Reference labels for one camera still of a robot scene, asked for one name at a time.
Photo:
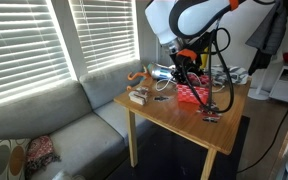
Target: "patterned pillow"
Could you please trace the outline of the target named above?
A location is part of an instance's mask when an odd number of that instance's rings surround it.
[[[30,139],[0,140],[0,179],[24,180],[26,151]]]
[[[54,152],[50,137],[41,136],[32,140],[27,152],[26,179],[30,179],[31,176],[40,169],[45,170],[45,167],[54,161],[60,161],[60,156]]]

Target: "white blinds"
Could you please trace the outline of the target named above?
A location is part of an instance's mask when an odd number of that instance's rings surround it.
[[[88,71],[139,59],[134,0],[70,0]]]
[[[0,100],[70,79],[45,0],[0,0]]]

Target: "floor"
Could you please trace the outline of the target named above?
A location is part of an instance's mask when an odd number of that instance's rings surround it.
[[[278,125],[287,109],[288,104],[280,101],[247,99],[244,115],[250,117],[251,121],[239,163],[239,170],[256,162],[271,145]],[[239,173],[237,180],[267,180],[287,130],[288,116],[281,126],[272,149],[256,166]]]

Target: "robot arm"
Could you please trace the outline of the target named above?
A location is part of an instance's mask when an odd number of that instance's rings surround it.
[[[161,45],[170,52],[182,49],[178,38],[202,35],[218,18],[234,10],[245,0],[152,0],[145,14]]]

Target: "small box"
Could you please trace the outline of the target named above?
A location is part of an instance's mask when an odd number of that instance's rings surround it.
[[[177,99],[178,99],[178,101],[200,104],[188,85],[177,84],[176,87],[177,87]],[[199,95],[201,101],[205,104],[207,102],[207,98],[208,98],[208,88],[194,86],[194,89],[196,90],[197,94]]]

